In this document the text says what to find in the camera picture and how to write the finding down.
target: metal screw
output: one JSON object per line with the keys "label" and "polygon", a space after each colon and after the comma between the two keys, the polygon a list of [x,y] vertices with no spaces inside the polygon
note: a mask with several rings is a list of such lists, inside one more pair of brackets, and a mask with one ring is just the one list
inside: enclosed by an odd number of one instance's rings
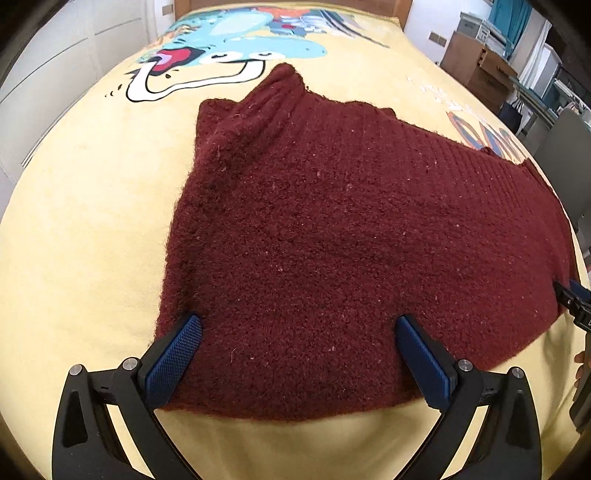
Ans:
{"label": "metal screw", "polygon": [[513,374],[514,377],[517,377],[517,378],[523,378],[525,375],[523,370],[519,367],[512,368],[511,373]]}
{"label": "metal screw", "polygon": [[460,367],[460,370],[463,372],[470,372],[472,371],[472,368],[474,368],[474,365],[472,365],[472,362],[469,360],[460,360],[457,363],[457,366]]}
{"label": "metal screw", "polygon": [[70,375],[78,375],[80,372],[82,372],[82,365],[80,364],[72,365],[72,368],[70,368]]}
{"label": "metal screw", "polygon": [[134,357],[127,358],[123,362],[123,368],[125,370],[133,370],[137,366],[138,366],[138,359],[134,358]]}

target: knit sweater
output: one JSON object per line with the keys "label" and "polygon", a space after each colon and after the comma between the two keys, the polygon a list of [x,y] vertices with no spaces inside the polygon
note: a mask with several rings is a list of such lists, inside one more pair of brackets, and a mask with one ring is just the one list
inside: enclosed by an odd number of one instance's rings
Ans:
{"label": "knit sweater", "polygon": [[412,313],[480,369],[559,315],[577,277],[570,226],[517,166],[340,103],[277,66],[243,101],[199,110],[157,336],[192,310],[203,343],[168,408],[306,420],[420,394],[395,347]]}

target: yellow bedsheet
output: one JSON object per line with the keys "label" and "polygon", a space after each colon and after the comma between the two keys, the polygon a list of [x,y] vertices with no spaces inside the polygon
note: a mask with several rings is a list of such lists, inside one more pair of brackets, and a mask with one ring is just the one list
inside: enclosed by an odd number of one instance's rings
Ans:
{"label": "yellow bedsheet", "polygon": [[[281,28],[291,34],[279,35]],[[203,38],[210,42],[198,44]],[[191,41],[202,53],[187,48]],[[170,58],[155,58],[173,45]],[[491,146],[508,161],[527,156],[392,19],[305,3],[181,19],[109,72],[52,129],[0,226],[0,411],[47,478],[70,366],[114,368],[141,356],[153,339],[168,226],[191,169],[200,102],[242,99],[281,61],[328,98],[391,107],[407,122],[475,148]],[[519,365],[528,374],[545,478],[577,438],[568,407],[572,357],[583,345],[582,332],[564,315],[498,367]],[[423,401],[297,424],[158,413],[204,480],[391,480],[437,416]],[[146,472],[121,419],[115,424],[132,464]],[[474,422],[448,473],[463,464],[478,427]]]}

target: teal curtain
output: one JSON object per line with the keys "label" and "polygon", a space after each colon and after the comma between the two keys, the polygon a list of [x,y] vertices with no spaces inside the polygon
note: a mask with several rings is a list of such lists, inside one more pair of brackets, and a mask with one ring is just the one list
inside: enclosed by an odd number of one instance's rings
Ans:
{"label": "teal curtain", "polygon": [[488,21],[507,38],[505,57],[510,58],[523,35],[531,15],[531,5],[525,0],[495,0]]}

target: cartoon mouth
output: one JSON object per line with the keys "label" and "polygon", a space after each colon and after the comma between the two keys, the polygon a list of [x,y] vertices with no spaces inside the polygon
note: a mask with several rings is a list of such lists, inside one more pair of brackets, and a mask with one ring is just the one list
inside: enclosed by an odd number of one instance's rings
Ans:
{"label": "cartoon mouth", "polygon": [[156,65],[152,68],[150,75],[162,75],[173,67],[186,65],[190,61],[200,57],[205,50],[200,48],[183,47],[175,50],[160,50],[148,62],[155,61]]}
{"label": "cartoon mouth", "polygon": [[[196,48],[190,47],[186,47],[186,49],[197,50]],[[153,74],[153,71],[156,67],[169,65],[169,67],[166,68],[166,70],[168,70],[172,64],[179,65],[190,62],[190,60],[188,60],[188,56],[183,57],[182,53],[174,55],[172,54],[174,51],[175,50],[160,50],[157,55],[155,55],[151,60],[143,63],[141,68],[134,72],[135,76],[127,87],[126,94],[129,100],[132,102],[153,102],[155,100],[160,100],[161,98],[164,98],[177,90],[183,90],[185,88],[199,88],[208,85],[220,85],[224,83],[250,82],[251,80],[259,78],[265,71],[265,60],[245,60],[243,62],[242,70],[240,70],[235,75],[211,77],[203,80],[193,80],[192,82],[176,83],[160,92],[152,92],[148,88],[148,78]]]}

